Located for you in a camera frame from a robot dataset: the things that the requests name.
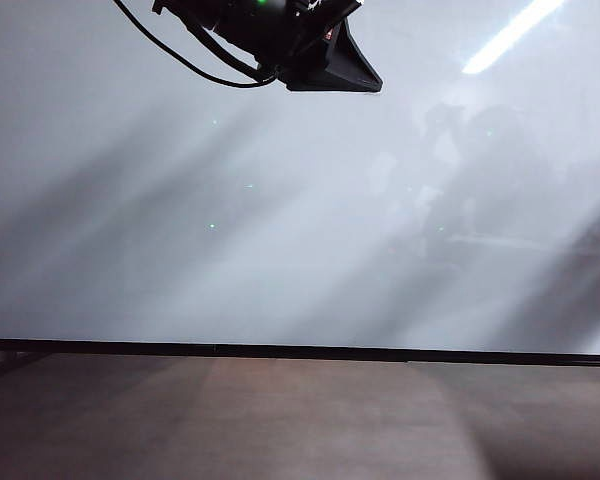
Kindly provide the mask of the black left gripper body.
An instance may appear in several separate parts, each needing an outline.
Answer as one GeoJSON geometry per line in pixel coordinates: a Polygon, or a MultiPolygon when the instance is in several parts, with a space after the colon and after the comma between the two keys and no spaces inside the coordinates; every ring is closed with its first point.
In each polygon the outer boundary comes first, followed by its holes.
{"type": "Polygon", "coordinates": [[[330,34],[361,1],[259,1],[257,72],[308,76],[328,65],[330,34]]]}

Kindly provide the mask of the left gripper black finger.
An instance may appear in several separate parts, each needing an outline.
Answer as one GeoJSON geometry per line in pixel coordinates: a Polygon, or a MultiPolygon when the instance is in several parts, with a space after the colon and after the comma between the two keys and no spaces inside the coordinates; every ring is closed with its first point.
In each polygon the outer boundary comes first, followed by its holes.
{"type": "Polygon", "coordinates": [[[295,92],[379,93],[383,81],[344,19],[294,58],[285,69],[285,86],[295,92]]]}

